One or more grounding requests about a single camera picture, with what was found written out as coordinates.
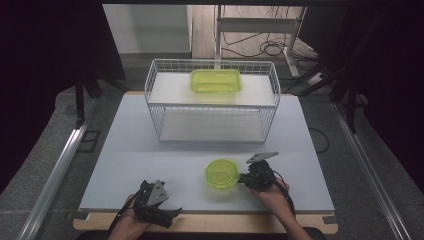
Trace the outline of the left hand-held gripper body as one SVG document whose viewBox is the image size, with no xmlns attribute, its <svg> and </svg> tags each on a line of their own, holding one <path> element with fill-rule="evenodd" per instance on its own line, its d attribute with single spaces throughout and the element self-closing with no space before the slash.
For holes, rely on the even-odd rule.
<svg viewBox="0 0 424 240">
<path fill-rule="evenodd" d="M 140 220 L 157 223 L 159 219 L 169 219 L 169 216 L 159 209 L 159 206 L 168 199 L 163 185 L 160 180 L 154 183 L 144 180 L 140 185 L 133 203 L 133 209 Z"/>
</svg>

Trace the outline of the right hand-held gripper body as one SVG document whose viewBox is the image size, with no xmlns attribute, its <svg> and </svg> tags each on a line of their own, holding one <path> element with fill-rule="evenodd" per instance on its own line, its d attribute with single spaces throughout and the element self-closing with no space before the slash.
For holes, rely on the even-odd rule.
<svg viewBox="0 0 424 240">
<path fill-rule="evenodd" d="M 264 191 L 274 184 L 276 177 L 267 159 L 276 155 L 278 152 L 256 153 L 246 161 L 249 170 L 246 175 L 248 188 Z"/>
</svg>

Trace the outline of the green round plastic container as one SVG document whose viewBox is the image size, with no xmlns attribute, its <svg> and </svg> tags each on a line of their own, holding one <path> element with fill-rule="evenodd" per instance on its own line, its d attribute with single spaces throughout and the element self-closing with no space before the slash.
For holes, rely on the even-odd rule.
<svg viewBox="0 0 424 240">
<path fill-rule="evenodd" d="M 216 159 L 209 162 L 205 169 L 206 184 L 216 190 L 228 190 L 239 181 L 240 173 L 238 164 L 226 158 Z"/>
</svg>

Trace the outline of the white wire shelf rack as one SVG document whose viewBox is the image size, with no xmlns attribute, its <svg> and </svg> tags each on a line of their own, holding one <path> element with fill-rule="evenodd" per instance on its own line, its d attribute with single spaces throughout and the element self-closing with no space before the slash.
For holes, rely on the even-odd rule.
<svg viewBox="0 0 424 240">
<path fill-rule="evenodd" d="M 190 89 L 196 69 L 237 69 L 236 94 L 198 94 Z M 145 82 L 145 99 L 158 139 L 165 142 L 263 143 L 280 100 L 280 83 L 270 61 L 155 59 Z"/>
</svg>

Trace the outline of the green rectangular plastic container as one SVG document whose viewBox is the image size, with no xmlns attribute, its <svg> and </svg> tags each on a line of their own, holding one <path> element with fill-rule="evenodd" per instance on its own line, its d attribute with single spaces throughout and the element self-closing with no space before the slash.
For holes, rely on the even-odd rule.
<svg viewBox="0 0 424 240">
<path fill-rule="evenodd" d="M 198 94 L 236 94 L 242 90 L 237 69 L 196 69 L 190 74 L 190 89 Z"/>
</svg>

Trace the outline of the person's right hand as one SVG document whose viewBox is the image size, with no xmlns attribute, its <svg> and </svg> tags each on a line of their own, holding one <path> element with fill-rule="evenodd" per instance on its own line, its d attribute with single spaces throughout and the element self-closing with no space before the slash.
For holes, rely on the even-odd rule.
<svg viewBox="0 0 424 240">
<path fill-rule="evenodd" d="M 286 185 L 279 178 L 276 179 L 276 184 L 264 191 L 259 191 L 250 188 L 249 191 L 257 197 L 262 204 L 277 218 L 285 219 L 292 215 L 288 200 L 284 196 L 280 188 L 285 189 Z"/>
</svg>

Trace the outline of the person's left hand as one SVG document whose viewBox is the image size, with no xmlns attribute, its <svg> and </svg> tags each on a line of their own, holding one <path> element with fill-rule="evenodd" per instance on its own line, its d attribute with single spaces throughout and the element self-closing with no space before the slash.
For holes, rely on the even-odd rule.
<svg viewBox="0 0 424 240">
<path fill-rule="evenodd" d="M 130 231 L 141 231 L 145 232 L 151 224 L 149 222 L 145 222 L 139 220 L 135 214 L 135 211 L 132 209 L 134 195 L 129 195 L 126 202 L 130 203 L 128 209 L 123 213 L 120 220 L 116 224 L 113 230 L 115 229 L 126 229 Z"/>
</svg>

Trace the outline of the white power strip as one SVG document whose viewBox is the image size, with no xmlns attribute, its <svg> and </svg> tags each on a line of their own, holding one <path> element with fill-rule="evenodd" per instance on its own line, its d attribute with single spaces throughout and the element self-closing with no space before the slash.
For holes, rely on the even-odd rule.
<svg viewBox="0 0 424 240">
<path fill-rule="evenodd" d="M 324 75 L 322 73 L 315 74 L 312 78 L 308 80 L 310 86 L 315 85 L 323 79 Z"/>
</svg>

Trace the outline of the black metal stand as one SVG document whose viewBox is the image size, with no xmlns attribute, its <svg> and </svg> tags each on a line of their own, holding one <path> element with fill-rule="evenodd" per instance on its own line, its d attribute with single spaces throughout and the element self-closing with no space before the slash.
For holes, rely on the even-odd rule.
<svg viewBox="0 0 424 240">
<path fill-rule="evenodd" d="M 375 34 L 378 25 L 381 23 L 384 16 L 384 12 L 376 10 L 365 29 L 360 34 L 360 38 L 355 48 L 353 49 L 346 64 L 338 71 L 331 73 L 324 77 L 321 81 L 313 84 L 304 90 L 297 93 L 298 96 L 307 96 L 324 86 L 336 81 L 336 85 L 329 94 L 329 98 L 332 102 L 339 102 L 343 96 L 347 96 L 347 107 L 346 107 L 346 124 L 352 134 L 356 133 L 355 129 L 355 109 L 356 109 L 356 95 L 357 95 L 357 84 L 358 80 L 355 77 L 355 71 L 358 69 L 360 64 L 360 57 L 363 55 L 366 47 Z"/>
<path fill-rule="evenodd" d="M 102 73 L 94 69 L 80 71 L 76 75 L 75 81 L 76 129 L 80 129 L 83 126 L 88 116 L 85 110 L 84 92 L 87 92 L 88 96 L 92 99 L 99 99 L 102 96 L 102 90 L 98 83 L 99 80 L 103 80 L 122 92 L 129 90 L 128 87 L 122 84 L 122 81 L 126 80 L 123 69 L 119 70 L 116 74 Z"/>
</svg>

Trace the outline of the white panel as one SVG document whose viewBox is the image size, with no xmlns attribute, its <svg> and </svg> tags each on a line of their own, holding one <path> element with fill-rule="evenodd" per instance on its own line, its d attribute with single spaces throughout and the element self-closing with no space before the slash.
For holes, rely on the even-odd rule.
<svg viewBox="0 0 424 240">
<path fill-rule="evenodd" d="M 190 53 L 191 5 L 104 4 L 120 54 Z"/>
</svg>

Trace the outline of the black floor bracket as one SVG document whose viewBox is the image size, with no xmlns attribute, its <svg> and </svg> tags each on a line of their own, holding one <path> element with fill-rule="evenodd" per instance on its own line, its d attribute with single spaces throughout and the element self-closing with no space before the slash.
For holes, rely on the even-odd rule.
<svg viewBox="0 0 424 240">
<path fill-rule="evenodd" d="M 77 148 L 78 153 L 92 153 L 98 143 L 100 136 L 99 130 L 88 130 L 84 133 Z"/>
</svg>

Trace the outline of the aluminium rail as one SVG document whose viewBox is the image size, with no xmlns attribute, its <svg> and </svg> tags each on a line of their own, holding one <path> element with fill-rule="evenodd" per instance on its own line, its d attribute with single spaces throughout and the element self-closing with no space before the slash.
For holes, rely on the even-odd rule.
<svg viewBox="0 0 424 240">
<path fill-rule="evenodd" d="M 346 115 L 343 111 L 343 106 L 339 103 L 332 103 L 331 107 L 380 206 L 380 209 L 382 210 L 383 215 L 393 232 L 393 235 L 397 240 L 412 240 L 399 210 L 383 186 L 363 145 L 357 135 L 349 128 L 345 120 Z"/>
<path fill-rule="evenodd" d="M 78 146 L 82 141 L 97 104 L 97 100 L 90 100 L 87 103 L 87 106 L 84 110 L 85 119 L 82 121 L 82 124 L 79 128 L 72 130 L 58 160 L 56 161 L 54 168 L 52 169 L 16 240 L 35 239 L 66 175 L 66 172 L 68 171 Z"/>
</svg>

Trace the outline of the white metal desk frame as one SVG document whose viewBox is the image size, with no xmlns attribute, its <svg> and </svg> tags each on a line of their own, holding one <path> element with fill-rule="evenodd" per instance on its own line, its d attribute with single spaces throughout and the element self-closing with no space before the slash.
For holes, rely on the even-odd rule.
<svg viewBox="0 0 424 240">
<path fill-rule="evenodd" d="M 282 48 L 284 59 L 292 77 L 299 77 L 299 71 L 294 62 L 293 49 L 297 40 L 302 20 L 306 12 L 305 7 L 297 7 L 294 18 L 278 17 L 225 17 L 223 14 L 225 5 L 216 6 L 215 20 L 215 53 L 214 59 L 222 58 L 222 46 L 224 33 L 274 33 L 288 34 L 289 42 Z"/>
</svg>

